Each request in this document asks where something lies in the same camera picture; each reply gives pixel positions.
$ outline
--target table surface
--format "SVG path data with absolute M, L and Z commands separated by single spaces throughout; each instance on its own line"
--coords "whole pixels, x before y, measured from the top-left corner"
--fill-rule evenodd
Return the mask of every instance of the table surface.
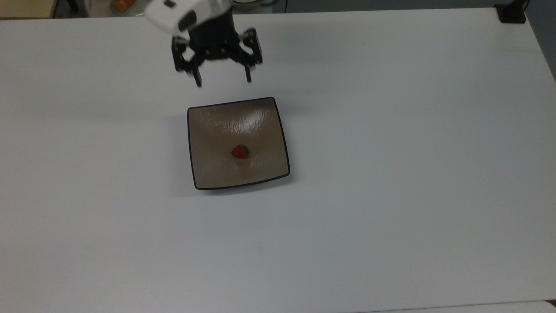
M 51 18 L 56 0 L 0 0 L 1 18 Z
M 0 311 L 360 312 L 556 298 L 556 84 L 494 9 L 0 21 Z M 193 187 L 188 107 L 273 96 L 291 175 Z

